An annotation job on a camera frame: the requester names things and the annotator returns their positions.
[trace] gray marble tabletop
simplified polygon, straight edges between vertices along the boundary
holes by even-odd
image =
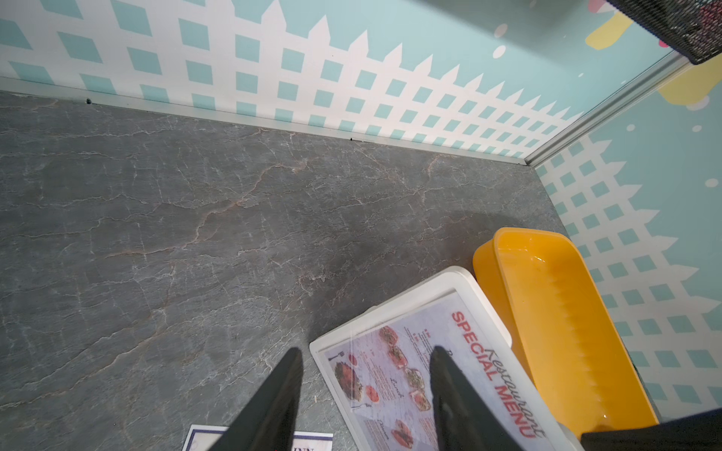
[[[355,445],[308,344],[504,226],[529,167],[0,93],[0,449],[180,450],[291,346],[297,429]]]

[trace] black wire mesh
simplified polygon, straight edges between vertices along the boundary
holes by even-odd
[[[692,64],[722,53],[722,0],[608,1]]]

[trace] white dot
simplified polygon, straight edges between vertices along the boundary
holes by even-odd
[[[710,98],[709,98],[709,96],[706,95],[705,98],[701,99],[699,102],[692,103],[691,105],[687,105],[687,109],[689,111],[697,111],[697,110],[703,109],[704,107],[706,107],[709,104],[710,104]]]
[[[509,30],[509,25],[507,25],[507,24],[499,25],[497,27],[497,29],[494,30],[494,37],[501,38],[506,33],[506,30]]]
[[[506,45],[500,45],[500,46],[496,47],[496,50],[494,50],[494,53],[492,54],[492,56],[494,58],[501,58],[501,55],[503,55],[504,52],[506,52]]]

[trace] yellow plastic tray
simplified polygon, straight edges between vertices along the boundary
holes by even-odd
[[[568,238],[500,229],[474,254],[477,281],[557,421],[584,432],[658,424],[582,256]]]

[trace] mint green wall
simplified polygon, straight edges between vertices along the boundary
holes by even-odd
[[[254,22],[271,3],[233,0],[236,15]],[[371,58],[383,60],[403,43],[405,69],[434,55],[432,76],[460,65],[459,85],[484,74],[480,90],[505,82],[503,97],[525,89],[520,104],[541,95],[538,107],[556,101],[552,113],[571,107],[567,116],[590,110],[669,52],[636,24],[614,45],[592,49],[585,39],[612,13],[593,14],[587,1],[539,0],[534,7],[526,0],[435,3],[443,9],[424,0],[281,0],[281,8],[292,34],[308,36],[326,15],[334,47],[348,49],[368,30]],[[504,37],[510,45],[493,60],[499,43],[492,34],[502,23],[509,26]]]
[[[722,407],[722,83],[654,92],[537,172],[663,418]]]
[[[604,0],[5,1],[0,49],[0,76],[515,158],[669,52]]]

